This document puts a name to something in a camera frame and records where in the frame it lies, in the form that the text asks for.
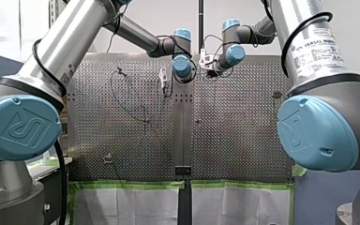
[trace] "metal bracket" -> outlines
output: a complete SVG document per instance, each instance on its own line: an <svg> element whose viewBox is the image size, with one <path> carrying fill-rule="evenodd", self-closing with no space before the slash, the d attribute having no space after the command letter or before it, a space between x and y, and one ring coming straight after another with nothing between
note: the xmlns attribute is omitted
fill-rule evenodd
<svg viewBox="0 0 360 225"><path fill-rule="evenodd" d="M175 167L175 173L178 176L190 176L191 175L191 167L190 166L177 166Z"/></svg>

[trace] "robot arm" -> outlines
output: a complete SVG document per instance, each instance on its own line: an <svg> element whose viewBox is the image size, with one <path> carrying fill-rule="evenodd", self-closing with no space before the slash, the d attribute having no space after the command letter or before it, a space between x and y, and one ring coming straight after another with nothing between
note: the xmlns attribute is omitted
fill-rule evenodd
<svg viewBox="0 0 360 225"><path fill-rule="evenodd" d="M291 89L278 113L281 143L311 170L360 170L360 74L338 50L332 15L315 0L271 1Z"/></svg>
<svg viewBox="0 0 360 225"><path fill-rule="evenodd" d="M177 29L172 36L156 37L123 16L120 20L105 26L121 38L147 51L150 57L172 55L172 71L182 82L191 79L191 33L187 29Z"/></svg>
<svg viewBox="0 0 360 225"><path fill-rule="evenodd" d="M0 80L0 160L27 160L53 145L61 132L59 113L69 81L99 29L116 21L119 8L129 2L70 1L46 37L34 45L34 55L18 74ZM176 75L184 80L190 77L188 30L159 39L124 18L117 32L152 57L173 55Z"/></svg>
<svg viewBox="0 0 360 225"><path fill-rule="evenodd" d="M229 19L222 26L223 54L206 55L201 51L200 66L209 70L210 74L222 73L233 68L244 60L246 53L241 44L271 44L276 36L274 23L264 17L255 25L241 25L236 19Z"/></svg>

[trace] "perforated metal board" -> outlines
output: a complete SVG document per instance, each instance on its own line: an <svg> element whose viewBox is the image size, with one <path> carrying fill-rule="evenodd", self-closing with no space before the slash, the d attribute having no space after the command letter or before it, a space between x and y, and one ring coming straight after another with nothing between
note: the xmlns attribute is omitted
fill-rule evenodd
<svg viewBox="0 0 360 225"><path fill-rule="evenodd" d="M193 179L286 182L292 177L292 161L277 135L278 108L288 89L279 62L277 56L248 56L226 79L198 77Z"/></svg>
<svg viewBox="0 0 360 225"><path fill-rule="evenodd" d="M169 64L170 58L145 55L85 57L67 96L68 144L75 157L72 180L175 178L173 114L180 112L158 87L158 71ZM117 67L129 82L115 73ZM272 98L273 92L286 89L276 56L249 56L231 77L217 81L200 71L194 87L192 149L184 152L192 152L192 178L287 181L292 162L276 129L283 97ZM131 112L124 111L124 104ZM112 163L103 163L109 154Z"/></svg>
<svg viewBox="0 0 360 225"><path fill-rule="evenodd" d="M85 56L67 94L71 180L174 179L173 103L158 82L168 64L145 55ZM104 162L109 155L112 163Z"/></svg>

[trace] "wire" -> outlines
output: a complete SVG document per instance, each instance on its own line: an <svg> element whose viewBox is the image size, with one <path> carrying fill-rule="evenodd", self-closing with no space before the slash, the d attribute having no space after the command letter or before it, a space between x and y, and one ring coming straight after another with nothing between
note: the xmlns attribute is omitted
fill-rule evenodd
<svg viewBox="0 0 360 225"><path fill-rule="evenodd" d="M57 140L54 143L54 148L57 153L58 164L60 165L60 173L61 173L61 213L59 225L66 224L66 216L67 216L67 172L66 172L66 162L64 161L63 150L61 149L60 143Z"/></svg>
<svg viewBox="0 0 360 225"><path fill-rule="evenodd" d="M130 110L130 109L128 109L125 105L123 105L123 102L121 102L121 101L119 100L118 96L115 94L115 91L113 90L113 75L115 75L115 74L116 74L116 75L121 74L121 75L124 76L124 79L125 79L125 81L127 82L127 92L128 92L127 97L129 97L129 93L130 93L129 84L131 85L131 82L128 82L128 81L127 81L127 78L126 78L127 75L122 72L122 69L121 69L120 67L118 68L117 71L115 71L114 73L112 73L111 78L110 78L110 87L111 87L112 95L113 95L113 97L115 98L116 102L118 102L119 106L122 108L122 110L125 111L125 113L126 113L127 115L129 115L130 117L132 117L132 118L135 119L136 121L145 123L145 122L146 122L146 118L145 118L145 106L144 106L144 105L140 104L140 105L139 105L138 107L136 107L135 109L131 109L131 110ZM133 115L133 112L139 110L140 108L143 109L143 119L140 119L140 118L138 118L137 116Z"/></svg>
<svg viewBox="0 0 360 225"><path fill-rule="evenodd" d="M166 87L163 88L163 97L164 98L170 98L173 95L173 77L174 74L172 73L172 80L171 80L171 93L169 95L167 95L166 93Z"/></svg>
<svg viewBox="0 0 360 225"><path fill-rule="evenodd" d="M203 43L202 43L202 48L204 49L204 47L205 47L205 42L206 42L206 40L208 39L208 38L216 38L216 39L218 39L218 40L220 40L221 42L223 41L223 39L222 38L220 38L220 37L217 37L217 36L215 36L215 35L208 35L208 36L206 36L204 39L203 39Z"/></svg>
<svg viewBox="0 0 360 225"><path fill-rule="evenodd" d="M192 81L194 81L195 77L197 77L197 72L198 72L197 65L194 63L194 61L192 61L192 60L190 60L190 61L194 65L194 68L192 69L192 70L194 70L194 74L191 76L191 78L188 81L185 81L185 82L179 81L177 79L177 77L175 76L174 72L172 71L172 77L174 77L178 83L183 83L183 84L191 83Z"/></svg>
<svg viewBox="0 0 360 225"><path fill-rule="evenodd" d="M273 22L273 15L271 14L270 10L268 9L268 0L263 0L262 3L264 4L264 10L265 14L267 14L267 17Z"/></svg>
<svg viewBox="0 0 360 225"><path fill-rule="evenodd" d="M296 27L296 29L294 29L294 31L289 35L288 39L286 40L285 44L283 45L282 48L282 55L281 55L281 65L282 65L282 70L283 73L285 73L286 77L289 77L288 75L288 70L286 69L286 56L288 53L289 48L291 47L291 44L294 40L294 38L296 38L296 36L303 31L303 29L305 28L305 26L310 22L313 22L315 19L318 19L320 17L326 16L328 17L327 21L330 22L333 19L333 14L330 12L320 12L315 14L314 16L304 20L303 22L300 22L300 24Z"/></svg>
<svg viewBox="0 0 360 225"><path fill-rule="evenodd" d="M39 39L34 42L32 46L32 54L34 55L35 60L37 61L37 65L42 69L42 72L44 72L46 75L48 75L54 82L56 82L61 90L61 97L65 96L67 93L66 87L47 69L45 66L43 66L42 62L40 61L38 57L38 45L42 39Z"/></svg>
<svg viewBox="0 0 360 225"><path fill-rule="evenodd" d="M172 55L172 58L174 58L177 54L182 54L182 53L184 53L184 54L188 55L190 58L192 58L192 54L191 54L189 51L185 50L183 47L181 47L181 46L177 43L176 38L174 38L173 36L161 35L161 36L157 36L157 38L170 38L170 39L173 41L174 46L177 47L177 48L179 48L179 49L182 51L182 52L179 52L179 53L174 53L174 54Z"/></svg>
<svg viewBox="0 0 360 225"><path fill-rule="evenodd" d="M128 4L126 4L125 9L124 9L123 12L117 13L116 16L111 21L106 22L106 23L103 24L103 27L104 27L104 26L106 26L106 25L108 25L110 23L113 23L113 22L117 21L116 22L116 27L115 27L115 32L112 33L111 38L110 38L110 44L109 44L109 46L107 48L107 53L110 51L110 48L113 45L113 37L116 35L116 33L118 33L119 27L121 25L121 18L125 15L125 12L127 11L127 9L128 9Z"/></svg>
<svg viewBox="0 0 360 225"><path fill-rule="evenodd" d="M256 32L254 31L253 27L251 27L250 25L244 25L244 26L247 27L247 28L249 28L249 30L250 30L251 36L250 36L249 43L251 42L252 38L255 38L256 43L252 44L252 46L253 46L254 48L259 47L259 38L257 37Z"/></svg>

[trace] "metal pole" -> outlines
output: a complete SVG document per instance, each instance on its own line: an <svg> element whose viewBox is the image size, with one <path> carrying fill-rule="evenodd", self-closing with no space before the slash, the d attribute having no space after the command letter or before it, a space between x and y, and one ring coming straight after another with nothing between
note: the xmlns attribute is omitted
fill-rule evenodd
<svg viewBox="0 0 360 225"><path fill-rule="evenodd" d="M203 47L203 0L200 0L199 11L199 53L201 53L201 48Z"/></svg>

